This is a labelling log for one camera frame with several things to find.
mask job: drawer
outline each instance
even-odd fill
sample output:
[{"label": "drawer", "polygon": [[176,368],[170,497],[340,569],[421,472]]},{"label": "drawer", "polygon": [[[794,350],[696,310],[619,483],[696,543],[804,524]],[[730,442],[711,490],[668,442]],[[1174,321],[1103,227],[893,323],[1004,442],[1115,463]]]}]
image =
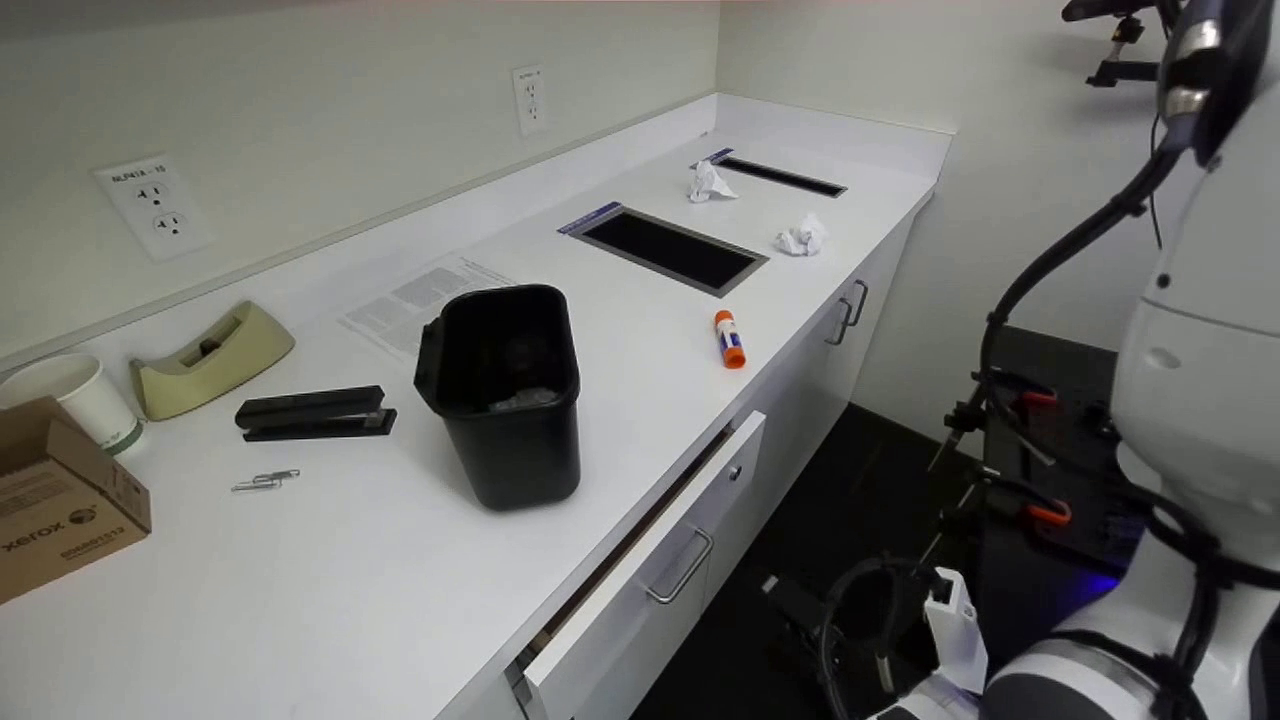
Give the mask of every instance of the drawer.
[{"label": "drawer", "polygon": [[767,504],[751,504],[760,437],[751,411],[512,665],[529,720],[634,717],[767,519]]}]

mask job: white cabinet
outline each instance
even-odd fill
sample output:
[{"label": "white cabinet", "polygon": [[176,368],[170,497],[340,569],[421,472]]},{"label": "white cabinet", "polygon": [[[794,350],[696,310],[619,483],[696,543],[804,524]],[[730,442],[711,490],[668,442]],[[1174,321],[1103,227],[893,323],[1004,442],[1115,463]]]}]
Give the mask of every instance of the white cabinet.
[{"label": "white cabinet", "polygon": [[619,720],[678,657],[767,509],[751,411],[512,666],[529,720]]},{"label": "white cabinet", "polygon": [[778,358],[751,392],[751,407],[767,417],[760,448],[760,483],[774,504],[797,483],[813,452],[851,400],[890,283],[912,236],[905,218],[820,308],[816,323]]}]

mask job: black trash can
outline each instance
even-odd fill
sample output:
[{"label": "black trash can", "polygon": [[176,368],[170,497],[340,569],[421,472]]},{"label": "black trash can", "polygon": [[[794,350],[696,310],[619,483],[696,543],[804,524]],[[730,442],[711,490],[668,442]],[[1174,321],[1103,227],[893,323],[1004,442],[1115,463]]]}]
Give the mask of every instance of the black trash can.
[{"label": "black trash can", "polygon": [[557,287],[468,290],[425,327],[417,392],[488,509],[564,501],[579,480],[577,350]]}]

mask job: wall outlet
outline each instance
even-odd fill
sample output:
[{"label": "wall outlet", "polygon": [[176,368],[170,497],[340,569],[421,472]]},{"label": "wall outlet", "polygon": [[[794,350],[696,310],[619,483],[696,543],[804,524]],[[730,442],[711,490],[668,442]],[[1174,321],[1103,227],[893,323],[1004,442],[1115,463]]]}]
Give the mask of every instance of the wall outlet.
[{"label": "wall outlet", "polygon": [[541,63],[515,70],[515,122],[519,135],[537,135],[548,128],[548,74]]},{"label": "wall outlet", "polygon": [[183,255],[213,244],[193,192],[170,156],[116,164],[97,171],[127,218],[131,236],[158,255]]}]

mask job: white wall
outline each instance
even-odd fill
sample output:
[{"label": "white wall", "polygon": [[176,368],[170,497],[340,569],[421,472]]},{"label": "white wall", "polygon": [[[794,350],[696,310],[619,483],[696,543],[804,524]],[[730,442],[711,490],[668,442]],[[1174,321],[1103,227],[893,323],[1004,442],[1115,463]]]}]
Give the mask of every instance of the white wall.
[{"label": "white wall", "polygon": [[[1060,22],[1060,2],[726,2],[726,93],[955,128],[860,379],[860,403],[929,437],[970,397],[986,310],[1004,283],[1143,159],[1154,83],[1090,86],[1114,22]],[[1018,323],[1115,348],[1154,258],[1154,231],[1133,218],[1053,277]]]},{"label": "white wall", "polygon": [[[717,29],[717,0],[4,0],[0,368],[706,95]],[[143,255],[97,182],[158,153],[220,236],[198,255]]]}]

